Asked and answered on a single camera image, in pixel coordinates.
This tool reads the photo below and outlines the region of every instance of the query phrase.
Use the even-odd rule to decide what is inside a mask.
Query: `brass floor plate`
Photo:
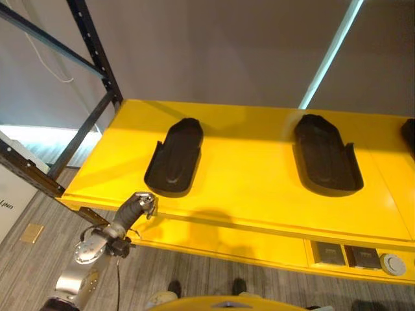
[[[20,237],[20,240],[22,242],[26,243],[32,243],[34,244],[38,237],[40,236],[40,233],[43,231],[44,226],[42,225],[35,225],[35,224],[29,224],[26,227],[25,232]]]

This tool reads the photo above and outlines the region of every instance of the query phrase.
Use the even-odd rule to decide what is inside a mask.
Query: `white cable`
[[[13,7],[12,7],[12,5],[8,2],[8,0],[5,0],[5,2],[6,2],[6,4],[8,5],[8,7],[11,9],[11,10],[14,10],[13,9]],[[27,34],[27,32],[25,32],[25,36],[26,36],[26,38],[28,39],[28,41],[29,41],[29,43],[30,43],[30,45],[32,46],[32,48],[34,49],[34,52],[36,53],[36,55],[38,56],[38,58],[39,58],[39,61],[41,62],[41,64],[44,66],[44,68],[46,68],[47,70],[48,70],[48,72],[50,72],[59,82],[61,82],[61,83],[70,83],[70,82],[72,82],[73,80],[74,80],[74,78],[70,78],[69,80],[63,80],[63,79],[61,79],[56,73],[54,73],[53,71],[52,71],[52,69],[51,68],[49,68],[49,66],[48,65],[46,65],[46,63],[43,61],[43,58],[40,56],[40,53],[39,53],[39,51],[38,51],[38,49],[36,48],[36,46],[35,46],[35,44],[34,44],[34,42],[33,42],[33,40],[32,40],[32,38]]]

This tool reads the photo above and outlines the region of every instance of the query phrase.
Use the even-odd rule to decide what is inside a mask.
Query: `black metal frame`
[[[67,0],[67,3],[91,55],[93,64],[44,30],[0,3],[1,18],[97,75],[101,78],[107,91],[47,174],[38,169],[31,160],[25,159],[9,144],[0,139],[0,163],[52,198],[59,198],[64,193],[65,189],[56,179],[75,154],[85,136],[102,115],[109,102],[112,102],[117,109],[123,101],[123,96],[105,55],[85,0]],[[83,210],[78,212],[78,214],[92,223],[102,223],[102,218],[94,216],[88,208],[83,207]]]

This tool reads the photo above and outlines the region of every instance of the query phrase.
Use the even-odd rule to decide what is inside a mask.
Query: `light strip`
[[[326,55],[324,56],[323,61],[320,64],[320,67],[318,68],[313,78],[313,81],[310,83],[310,86],[307,89],[307,92],[305,92],[303,100],[301,101],[301,104],[298,106],[298,109],[307,109],[307,106],[309,105],[311,99],[316,93],[318,86],[320,85],[321,81],[326,75],[327,70],[329,69],[331,65],[331,62],[336,56],[338,49],[342,45],[342,42],[344,38],[346,37],[346,34],[348,33],[351,27],[351,24],[355,20],[357,12],[361,8],[363,1],[364,0],[352,0],[351,1],[350,6],[348,10],[346,11],[346,14],[344,15],[342,23],[337,29],[337,32],[333,40],[331,41],[329,49],[327,50]]]
[[[66,146],[78,132],[66,128],[47,128],[43,126],[15,126],[0,125],[0,131],[10,139],[21,144],[40,144],[42,146],[54,146],[56,144]],[[95,146],[101,138],[99,132],[89,132],[82,144]]]

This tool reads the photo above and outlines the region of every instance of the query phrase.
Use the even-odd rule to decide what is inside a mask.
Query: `black sneaker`
[[[167,287],[167,290],[169,292],[173,292],[177,295],[177,298],[181,298],[182,296],[182,285],[180,285],[180,282],[177,280],[173,280],[169,283],[169,286]]]
[[[237,277],[233,280],[232,295],[238,296],[242,292],[246,292],[246,282],[244,279]]]

